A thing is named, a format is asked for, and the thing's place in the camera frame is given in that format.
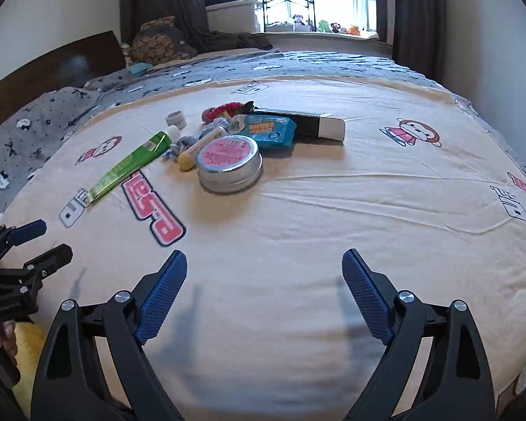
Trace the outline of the left hand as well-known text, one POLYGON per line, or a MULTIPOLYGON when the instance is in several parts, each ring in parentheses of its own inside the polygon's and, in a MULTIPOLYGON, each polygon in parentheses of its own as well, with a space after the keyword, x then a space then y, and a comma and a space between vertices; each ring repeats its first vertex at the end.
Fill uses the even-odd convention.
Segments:
POLYGON ((0 350, 4 348, 5 351, 16 362, 16 355, 18 353, 18 345, 16 338, 16 322, 13 320, 0 322, 0 350))

